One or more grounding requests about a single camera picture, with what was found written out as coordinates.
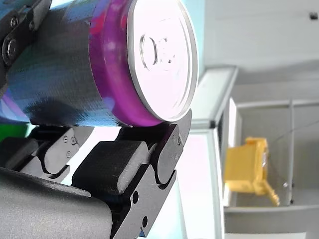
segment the white wall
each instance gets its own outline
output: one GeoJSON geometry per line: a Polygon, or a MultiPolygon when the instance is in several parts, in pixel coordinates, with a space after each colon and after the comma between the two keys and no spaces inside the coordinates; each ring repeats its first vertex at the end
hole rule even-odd
{"type": "Polygon", "coordinates": [[[319,78],[317,0],[206,2],[205,65],[241,69],[237,83],[319,78]]]}
{"type": "Polygon", "coordinates": [[[289,233],[289,234],[226,234],[225,239],[306,239],[306,233],[289,233]]]}

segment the can top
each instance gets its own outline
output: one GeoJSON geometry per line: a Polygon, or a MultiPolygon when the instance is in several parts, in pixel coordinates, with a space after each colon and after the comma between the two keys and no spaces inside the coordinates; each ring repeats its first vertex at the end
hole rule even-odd
{"type": "Polygon", "coordinates": [[[158,119],[189,110],[198,82],[196,37],[180,0],[133,0],[128,14],[128,62],[136,91],[158,119]]]}

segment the bolt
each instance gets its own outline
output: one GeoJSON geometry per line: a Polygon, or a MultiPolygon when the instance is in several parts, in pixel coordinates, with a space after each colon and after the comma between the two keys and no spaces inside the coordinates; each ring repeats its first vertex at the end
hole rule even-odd
{"type": "Polygon", "coordinates": [[[31,21],[30,24],[29,24],[29,29],[30,29],[30,31],[33,31],[33,30],[34,30],[34,27],[35,27],[34,21],[31,21]]]}
{"type": "Polygon", "coordinates": [[[76,139],[75,139],[75,137],[72,137],[72,138],[71,138],[71,144],[72,144],[72,145],[75,145],[75,144],[76,144],[76,139]]]}
{"type": "Polygon", "coordinates": [[[15,55],[16,55],[16,40],[12,39],[9,42],[6,52],[7,52],[8,57],[9,57],[10,60],[13,60],[15,58],[15,55]]]}
{"type": "Polygon", "coordinates": [[[13,18],[11,18],[10,26],[11,26],[12,28],[15,28],[17,25],[18,25],[18,18],[16,18],[16,17],[14,16],[13,18]]]}

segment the yellow toy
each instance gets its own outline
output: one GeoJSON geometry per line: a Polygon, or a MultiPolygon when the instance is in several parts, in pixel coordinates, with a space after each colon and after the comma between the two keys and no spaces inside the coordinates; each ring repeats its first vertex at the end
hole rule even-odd
{"type": "Polygon", "coordinates": [[[279,206],[279,197],[267,182],[267,157],[265,138],[247,138],[244,146],[228,149],[224,180],[231,192],[268,195],[279,206]]]}

